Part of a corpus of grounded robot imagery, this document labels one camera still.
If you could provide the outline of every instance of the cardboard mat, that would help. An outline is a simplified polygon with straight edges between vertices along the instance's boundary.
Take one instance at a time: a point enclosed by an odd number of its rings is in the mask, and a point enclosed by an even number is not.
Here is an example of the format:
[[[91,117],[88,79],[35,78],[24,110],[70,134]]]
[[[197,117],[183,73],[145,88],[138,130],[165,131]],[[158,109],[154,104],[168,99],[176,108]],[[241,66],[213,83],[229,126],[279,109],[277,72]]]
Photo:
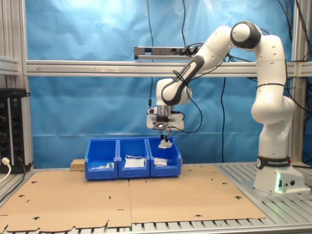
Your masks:
[[[35,173],[0,208],[0,231],[61,232],[132,223],[264,218],[213,165],[179,178],[87,182],[84,173]]]
[[[131,226],[129,181],[87,182],[84,173],[35,173],[0,208],[8,231]]]
[[[185,166],[179,178],[130,180],[133,223],[266,217],[214,165]]]

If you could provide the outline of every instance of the wooden block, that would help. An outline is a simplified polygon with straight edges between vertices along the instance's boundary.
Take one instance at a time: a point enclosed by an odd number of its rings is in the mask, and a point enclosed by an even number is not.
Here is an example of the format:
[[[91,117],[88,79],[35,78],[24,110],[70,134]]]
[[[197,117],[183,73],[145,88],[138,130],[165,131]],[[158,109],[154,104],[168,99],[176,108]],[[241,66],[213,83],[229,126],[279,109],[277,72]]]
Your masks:
[[[71,172],[84,172],[84,159],[74,159],[70,164]]]

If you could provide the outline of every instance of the small white item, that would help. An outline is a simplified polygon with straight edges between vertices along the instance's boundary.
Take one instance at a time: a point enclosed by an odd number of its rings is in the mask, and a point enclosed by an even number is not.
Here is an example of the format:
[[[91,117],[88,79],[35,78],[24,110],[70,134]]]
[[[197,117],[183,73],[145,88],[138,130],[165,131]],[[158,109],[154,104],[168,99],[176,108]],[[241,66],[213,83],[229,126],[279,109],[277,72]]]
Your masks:
[[[154,165],[156,167],[165,167],[167,166],[167,159],[154,157]]]
[[[92,169],[113,169],[114,168],[114,163],[113,162],[109,162],[105,165],[101,165],[99,167],[93,167]]]
[[[11,165],[10,165],[10,160],[7,158],[7,157],[4,157],[2,160],[1,160],[1,162],[5,165],[5,166],[7,166],[8,168],[9,168],[9,172],[8,172],[8,174],[6,174],[6,176],[2,179],[2,180],[0,180],[0,183],[2,182],[2,181],[4,181],[5,179],[7,179],[7,177],[10,175],[10,173],[11,173]]]
[[[173,143],[171,143],[169,140],[166,141],[166,139],[161,140],[160,145],[158,145],[159,148],[167,149],[171,148]]]
[[[142,156],[126,155],[125,159],[126,159],[125,168],[145,167],[145,158],[143,158]]]

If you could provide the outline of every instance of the white cable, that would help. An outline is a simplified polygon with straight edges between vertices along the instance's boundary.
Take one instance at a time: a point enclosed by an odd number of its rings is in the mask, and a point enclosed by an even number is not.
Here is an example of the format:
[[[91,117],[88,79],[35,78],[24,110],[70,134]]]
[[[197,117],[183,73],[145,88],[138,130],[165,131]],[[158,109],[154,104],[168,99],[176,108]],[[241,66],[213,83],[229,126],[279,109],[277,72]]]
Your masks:
[[[1,183],[2,181],[4,181],[5,179],[7,179],[7,177],[8,177],[8,176],[10,175],[10,173],[11,173],[10,160],[9,160],[7,157],[4,157],[4,158],[1,160],[1,162],[9,168],[9,172],[8,172],[8,174],[6,174],[6,176],[5,176],[4,178],[2,178],[2,180],[0,180],[0,183]]]

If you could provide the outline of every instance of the electrical plug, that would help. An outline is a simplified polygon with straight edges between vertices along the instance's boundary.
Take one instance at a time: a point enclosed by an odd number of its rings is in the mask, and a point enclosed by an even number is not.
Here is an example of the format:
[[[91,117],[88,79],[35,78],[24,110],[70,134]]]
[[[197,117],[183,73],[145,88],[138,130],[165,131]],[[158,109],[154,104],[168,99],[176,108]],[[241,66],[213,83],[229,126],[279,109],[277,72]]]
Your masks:
[[[7,167],[11,167],[11,165],[10,165],[10,160],[7,158],[7,157],[4,157],[2,160],[1,160],[1,162],[5,165],[5,166],[7,166]]]

